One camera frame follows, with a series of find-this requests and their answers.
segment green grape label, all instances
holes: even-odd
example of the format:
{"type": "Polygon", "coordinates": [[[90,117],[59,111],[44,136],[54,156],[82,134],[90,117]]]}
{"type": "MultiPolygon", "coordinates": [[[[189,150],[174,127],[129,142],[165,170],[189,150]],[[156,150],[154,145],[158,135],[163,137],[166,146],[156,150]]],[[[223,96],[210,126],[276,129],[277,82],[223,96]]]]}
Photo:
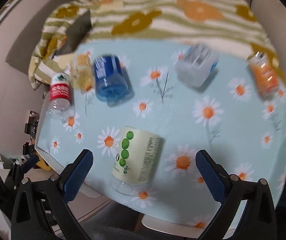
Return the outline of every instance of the green grape label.
{"type": "Polygon", "coordinates": [[[127,183],[146,183],[157,153],[159,136],[124,127],[121,139],[112,174],[127,183]]]}

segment blue bottle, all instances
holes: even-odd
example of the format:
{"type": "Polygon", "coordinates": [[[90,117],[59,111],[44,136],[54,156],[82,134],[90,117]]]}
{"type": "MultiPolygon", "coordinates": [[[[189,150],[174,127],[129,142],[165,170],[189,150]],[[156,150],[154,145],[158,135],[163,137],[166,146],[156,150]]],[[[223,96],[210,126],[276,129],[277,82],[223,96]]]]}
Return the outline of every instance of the blue bottle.
{"type": "Polygon", "coordinates": [[[119,58],[103,55],[94,60],[96,97],[100,101],[117,102],[124,98],[128,86],[123,76],[119,58]]]}

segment red bottle label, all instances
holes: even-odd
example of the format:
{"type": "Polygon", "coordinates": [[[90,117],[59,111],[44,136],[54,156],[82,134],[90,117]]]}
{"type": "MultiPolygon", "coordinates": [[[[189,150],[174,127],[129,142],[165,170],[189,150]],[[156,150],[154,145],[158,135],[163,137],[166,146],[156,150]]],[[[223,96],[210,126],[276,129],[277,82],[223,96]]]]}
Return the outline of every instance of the red bottle label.
{"type": "Polygon", "coordinates": [[[70,101],[70,86],[64,83],[58,83],[50,86],[50,100],[65,98],[70,101]]]}

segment orange bottle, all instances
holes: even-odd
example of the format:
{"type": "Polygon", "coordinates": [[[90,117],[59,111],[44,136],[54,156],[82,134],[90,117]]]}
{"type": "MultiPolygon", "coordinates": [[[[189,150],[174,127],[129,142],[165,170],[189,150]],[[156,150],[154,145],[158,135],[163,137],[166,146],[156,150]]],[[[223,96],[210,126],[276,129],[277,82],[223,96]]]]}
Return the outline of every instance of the orange bottle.
{"type": "Polygon", "coordinates": [[[256,87],[262,97],[267,97],[279,90],[277,75],[267,54],[258,52],[248,59],[248,64],[256,80],[256,87]]]}

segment floral blanket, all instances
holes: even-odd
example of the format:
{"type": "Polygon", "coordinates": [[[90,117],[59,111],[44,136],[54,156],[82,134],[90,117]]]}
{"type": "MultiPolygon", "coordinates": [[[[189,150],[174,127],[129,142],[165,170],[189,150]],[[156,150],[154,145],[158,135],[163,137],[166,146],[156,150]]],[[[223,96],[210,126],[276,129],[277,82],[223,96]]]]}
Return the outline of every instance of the floral blanket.
{"type": "Polygon", "coordinates": [[[34,89],[62,71],[53,55],[66,42],[67,28],[88,10],[93,29],[83,42],[128,38],[205,42],[240,58],[261,51],[283,78],[275,49],[245,0],[76,0],[62,4],[44,23],[29,66],[34,89]]]}

